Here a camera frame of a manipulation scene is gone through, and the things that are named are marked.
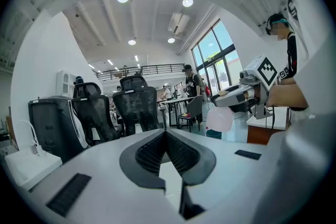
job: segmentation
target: tree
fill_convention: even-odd
[[[207,55],[204,59],[204,61],[209,61],[211,58],[213,58],[215,55],[217,55],[219,53],[219,51],[215,51],[210,55]]]

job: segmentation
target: black t-shirt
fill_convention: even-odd
[[[193,74],[191,77],[186,77],[185,84],[187,85],[191,96],[192,97],[197,96],[196,86],[200,86],[198,75]]]
[[[287,56],[288,56],[288,74],[286,79],[294,77],[297,71],[298,56],[296,51],[295,34],[290,32],[287,41]]]

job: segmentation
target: air conditioner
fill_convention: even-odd
[[[189,19],[190,17],[188,15],[184,15],[182,13],[173,13],[169,23],[168,31],[173,32],[175,35],[183,32]]]

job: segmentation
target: chair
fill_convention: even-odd
[[[203,97],[201,95],[196,96],[188,105],[187,111],[190,117],[179,115],[177,116],[177,128],[180,129],[180,119],[187,120],[187,127],[189,126],[189,132],[191,133],[191,125],[193,125],[193,118],[202,113]],[[198,121],[198,130],[200,131],[200,121]]]
[[[90,146],[119,139],[121,130],[116,130],[110,117],[108,97],[93,82],[75,85],[72,107],[81,122],[85,140]]]
[[[148,87],[142,76],[129,76],[120,80],[122,91],[113,95],[118,114],[125,123],[125,135],[135,134],[135,125],[142,131],[162,128],[156,108],[156,89]]]

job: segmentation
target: balcony railing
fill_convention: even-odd
[[[143,67],[127,67],[119,70],[110,70],[103,73],[96,73],[99,81],[121,79],[132,75],[153,75],[153,74],[166,74],[182,72],[184,67],[183,63],[174,63],[171,65],[156,65],[156,66],[143,66]]]

